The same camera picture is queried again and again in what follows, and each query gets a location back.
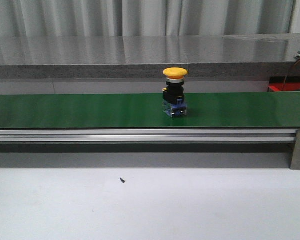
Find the metal frame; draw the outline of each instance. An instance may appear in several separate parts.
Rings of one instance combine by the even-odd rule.
[[[295,128],[100,128],[0,130],[0,143],[27,142],[295,143],[291,169],[300,170],[300,129]]]

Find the conveyor belt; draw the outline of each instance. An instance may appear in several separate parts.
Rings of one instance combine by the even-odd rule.
[[[169,118],[161,94],[0,95],[0,129],[293,128],[300,92],[188,93]]]
[[[169,118],[161,94],[0,95],[0,143],[295,143],[300,92],[191,93],[189,115]]]

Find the yellow button cap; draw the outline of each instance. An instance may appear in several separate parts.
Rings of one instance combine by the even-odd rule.
[[[169,79],[183,79],[184,75],[188,74],[188,71],[181,67],[170,67],[166,68],[163,71],[163,74],[166,75]]]

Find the blue base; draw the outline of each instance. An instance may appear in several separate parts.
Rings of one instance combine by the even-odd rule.
[[[187,115],[187,103],[184,101],[182,103],[179,104],[171,104],[167,101],[163,101],[162,103],[163,106],[163,111],[170,117],[170,118],[174,118],[174,117],[181,117],[181,116],[185,116]]]

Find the white curtain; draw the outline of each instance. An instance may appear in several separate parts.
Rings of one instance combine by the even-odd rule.
[[[294,0],[0,0],[0,37],[288,33]]]

